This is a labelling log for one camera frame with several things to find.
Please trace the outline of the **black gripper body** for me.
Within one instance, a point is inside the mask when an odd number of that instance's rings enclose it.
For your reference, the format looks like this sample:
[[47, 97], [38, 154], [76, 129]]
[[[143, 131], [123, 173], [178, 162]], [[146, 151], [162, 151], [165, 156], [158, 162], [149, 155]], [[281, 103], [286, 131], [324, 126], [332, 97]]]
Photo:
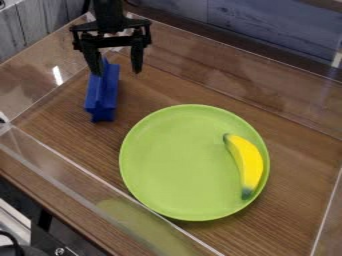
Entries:
[[90, 43], [95, 48], [126, 47], [153, 43], [151, 21], [125, 18], [118, 25], [100, 24], [98, 20], [70, 27], [74, 49], [82, 50]]

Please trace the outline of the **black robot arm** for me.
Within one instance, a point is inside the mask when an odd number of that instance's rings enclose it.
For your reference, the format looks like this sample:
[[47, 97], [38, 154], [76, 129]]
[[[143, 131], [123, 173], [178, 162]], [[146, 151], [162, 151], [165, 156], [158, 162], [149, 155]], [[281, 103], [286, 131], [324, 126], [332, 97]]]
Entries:
[[151, 21], [129, 18], [122, 0], [87, 0], [94, 4], [95, 20], [72, 25], [74, 49], [83, 53], [92, 74], [102, 76], [102, 48], [130, 47], [133, 71], [143, 70], [145, 49], [153, 43]]

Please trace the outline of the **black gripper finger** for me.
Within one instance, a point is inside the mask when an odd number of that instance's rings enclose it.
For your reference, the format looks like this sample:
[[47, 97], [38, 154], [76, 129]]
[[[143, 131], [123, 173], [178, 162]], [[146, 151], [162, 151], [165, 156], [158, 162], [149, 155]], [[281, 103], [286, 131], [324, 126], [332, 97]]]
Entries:
[[133, 46], [131, 46], [131, 64], [133, 64], [133, 71], [137, 74], [142, 72], [143, 54], [145, 54], [143, 41], [141, 39], [135, 39], [133, 41]]
[[84, 59], [87, 61], [91, 73], [95, 74], [96, 76], [102, 76], [104, 68], [103, 68], [102, 54], [99, 52], [98, 47], [92, 43], [83, 41], [82, 52], [84, 55]]

